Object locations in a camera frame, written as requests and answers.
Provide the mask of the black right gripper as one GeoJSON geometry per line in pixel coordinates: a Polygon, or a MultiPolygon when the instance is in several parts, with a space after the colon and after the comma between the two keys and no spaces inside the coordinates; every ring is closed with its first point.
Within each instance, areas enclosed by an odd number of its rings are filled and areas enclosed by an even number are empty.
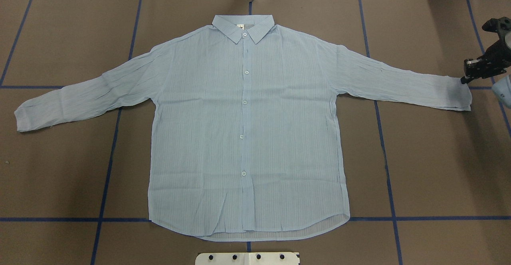
{"type": "Polygon", "coordinates": [[[511,65],[511,20],[503,16],[491,18],[482,25],[485,32],[495,33],[497,41],[487,48],[482,56],[464,60],[465,76],[462,84],[468,84],[478,78],[491,78],[506,73],[511,65]]]}

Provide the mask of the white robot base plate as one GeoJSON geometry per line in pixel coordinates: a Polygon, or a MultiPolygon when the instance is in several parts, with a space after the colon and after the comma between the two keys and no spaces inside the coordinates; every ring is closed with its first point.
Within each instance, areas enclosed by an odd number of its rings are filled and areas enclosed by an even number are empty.
{"type": "Polygon", "coordinates": [[[196,265],[299,265],[301,259],[295,252],[239,252],[201,253],[196,265]]]}

